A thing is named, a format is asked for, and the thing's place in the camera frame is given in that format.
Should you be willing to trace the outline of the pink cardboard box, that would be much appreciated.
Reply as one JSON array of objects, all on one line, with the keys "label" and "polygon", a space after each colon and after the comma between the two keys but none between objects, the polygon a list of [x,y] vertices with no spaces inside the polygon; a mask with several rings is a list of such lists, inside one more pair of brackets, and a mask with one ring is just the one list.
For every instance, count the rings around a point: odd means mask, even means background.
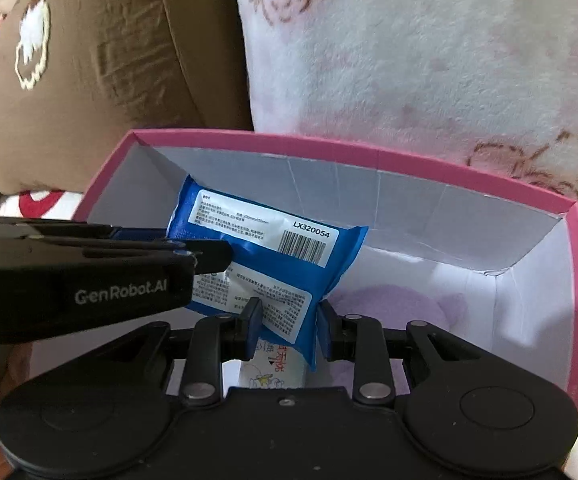
[{"label": "pink cardboard box", "polygon": [[463,294],[456,330],[578,402],[578,203],[388,148],[244,131],[135,130],[75,218],[163,228],[185,177],[334,226],[367,226],[342,283]]}]

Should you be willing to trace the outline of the brown embroidered pillow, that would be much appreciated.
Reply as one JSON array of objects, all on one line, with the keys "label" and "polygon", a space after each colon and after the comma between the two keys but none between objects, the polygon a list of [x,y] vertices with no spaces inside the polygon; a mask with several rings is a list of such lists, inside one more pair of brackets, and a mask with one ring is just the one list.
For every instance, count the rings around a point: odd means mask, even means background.
[{"label": "brown embroidered pillow", "polygon": [[82,192],[126,133],[252,126],[237,0],[16,0],[0,192]]}]

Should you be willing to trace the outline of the white tissue pack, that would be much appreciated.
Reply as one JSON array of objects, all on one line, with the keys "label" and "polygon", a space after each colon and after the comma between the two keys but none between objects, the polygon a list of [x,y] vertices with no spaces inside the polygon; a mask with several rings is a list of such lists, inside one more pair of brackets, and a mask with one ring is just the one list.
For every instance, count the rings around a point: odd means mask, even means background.
[{"label": "white tissue pack", "polygon": [[240,365],[239,386],[250,389],[298,389],[305,385],[307,364],[294,348],[257,341],[253,358]]}]

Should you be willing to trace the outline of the blue wet wipes pack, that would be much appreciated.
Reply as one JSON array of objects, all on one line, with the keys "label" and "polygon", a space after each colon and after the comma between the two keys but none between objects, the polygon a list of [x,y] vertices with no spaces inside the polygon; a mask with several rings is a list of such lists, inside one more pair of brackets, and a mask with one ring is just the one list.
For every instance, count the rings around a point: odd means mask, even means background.
[{"label": "blue wet wipes pack", "polygon": [[366,226],[327,226],[242,200],[188,177],[167,227],[171,240],[223,240],[233,260],[226,270],[195,277],[191,310],[239,313],[252,297],[263,302],[260,336],[316,361],[316,307],[359,255]]}]

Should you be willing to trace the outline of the pink checkered pillow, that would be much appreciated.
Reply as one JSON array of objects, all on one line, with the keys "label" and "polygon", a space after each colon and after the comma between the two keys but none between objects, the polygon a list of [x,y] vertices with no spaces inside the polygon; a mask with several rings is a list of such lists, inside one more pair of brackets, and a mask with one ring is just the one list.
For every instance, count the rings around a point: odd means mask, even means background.
[{"label": "pink checkered pillow", "polygon": [[578,201],[578,0],[237,0],[260,132],[389,145]]}]

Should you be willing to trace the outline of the purple plush toy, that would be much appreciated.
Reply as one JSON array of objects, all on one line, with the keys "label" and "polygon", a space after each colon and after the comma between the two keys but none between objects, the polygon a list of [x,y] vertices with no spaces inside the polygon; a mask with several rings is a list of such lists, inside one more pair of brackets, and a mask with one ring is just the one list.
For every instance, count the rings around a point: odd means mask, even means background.
[{"label": "purple plush toy", "polygon": [[429,297],[396,285],[375,285],[354,290],[338,290],[328,298],[339,315],[362,314],[385,328],[405,330],[409,321],[425,321],[449,330],[464,316],[467,302],[463,294]]}]

